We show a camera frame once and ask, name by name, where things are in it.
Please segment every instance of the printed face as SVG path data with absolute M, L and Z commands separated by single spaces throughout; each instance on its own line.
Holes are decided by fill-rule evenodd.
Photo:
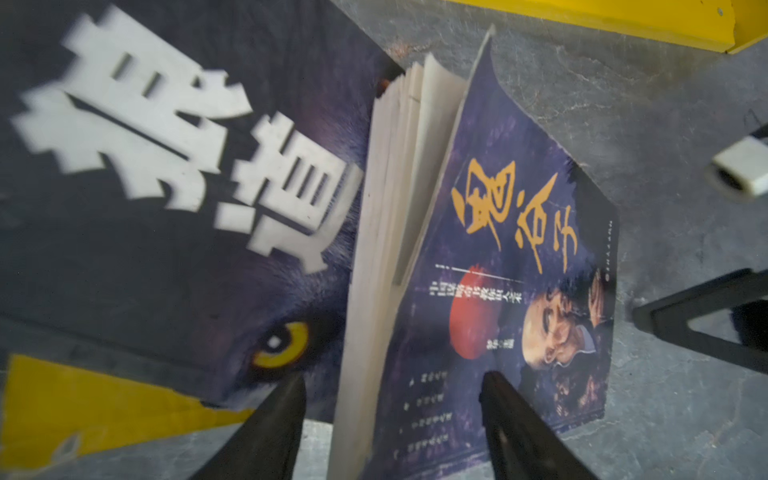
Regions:
M 576 327 L 571 299 L 560 290 L 537 296 L 528 306 L 523 324 L 525 362 L 547 369 L 556 362 L 567 365 L 584 340 Z

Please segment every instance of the concrete floor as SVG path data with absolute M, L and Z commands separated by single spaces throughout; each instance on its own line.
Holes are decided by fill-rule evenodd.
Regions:
M 618 205 L 620 308 L 606 414 L 566 434 L 568 447 L 606 480 L 764 477 L 768 377 L 641 333 L 630 311 L 768 266 L 768 198 L 731 204 L 702 177 L 716 152 L 768 122 L 768 42 L 730 57 L 442 0 L 337 2 L 402 65 L 432 51 L 462 75 L 495 23 L 495 67 L 508 93 Z M 90 455 L 41 478 L 186 478 L 233 430 Z M 330 432 L 306 424 L 294 478 L 324 478 Z

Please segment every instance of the white connector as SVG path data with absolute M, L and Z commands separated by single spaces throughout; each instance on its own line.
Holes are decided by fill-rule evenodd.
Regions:
M 721 151 L 707 166 L 707 179 L 723 195 L 753 200 L 768 192 L 768 144 L 747 136 Z

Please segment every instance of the orange chinese characters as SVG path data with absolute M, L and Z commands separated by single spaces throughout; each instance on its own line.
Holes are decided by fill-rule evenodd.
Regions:
M 554 181 L 557 180 L 558 175 L 552 175 L 546 185 L 538 191 L 536 195 L 531 198 L 528 205 L 525 207 L 520 215 L 518 215 L 518 231 L 515 232 L 515 240 L 518 242 L 518 247 L 523 247 L 523 234 L 528 239 L 528 243 L 531 244 L 534 257 L 536 257 L 536 265 L 538 266 L 538 272 L 543 273 L 541 269 L 541 260 L 538 258 L 538 250 L 536 247 L 544 243 L 544 233 L 547 231 L 547 214 L 544 212 L 544 208 L 541 206 L 549 198 L 549 194 L 552 192 Z M 525 200 L 525 190 L 521 190 L 518 194 L 518 208 L 523 204 Z M 528 225 L 528 214 L 533 210 L 533 221 L 531 228 Z
M 469 188 L 472 183 L 472 176 L 475 176 L 485 187 L 483 195 L 480 194 L 480 190 L 475 187 L 472 194 L 469 193 Z M 451 196 L 453 197 L 453 207 L 456 209 L 459 221 L 466 227 L 464 223 L 464 210 L 466 204 L 472 207 L 472 223 L 467 227 L 467 233 L 474 233 L 484 227 L 490 227 L 493 237 L 496 239 L 499 251 L 502 249 L 502 242 L 498 239 L 496 228 L 494 227 L 492 219 L 496 223 L 502 223 L 507 220 L 509 215 L 509 209 L 512 206 L 512 194 L 515 187 L 515 162 L 510 162 L 509 165 L 498 174 L 491 178 L 485 174 L 482 170 L 480 163 L 473 158 L 469 162 L 469 169 L 467 170 L 467 187 L 465 190 L 465 196 L 462 195 L 455 188 L 451 190 Z
M 558 241 L 558 233 L 563 236 L 563 273 L 568 268 L 568 237 L 574 242 L 574 255 L 578 251 L 578 239 L 576 238 L 576 232 L 574 228 L 568 225 L 568 215 L 571 213 L 571 206 L 568 205 L 565 208 L 565 220 L 560 222 L 560 210 L 554 214 L 554 251 L 560 250 L 560 242 Z

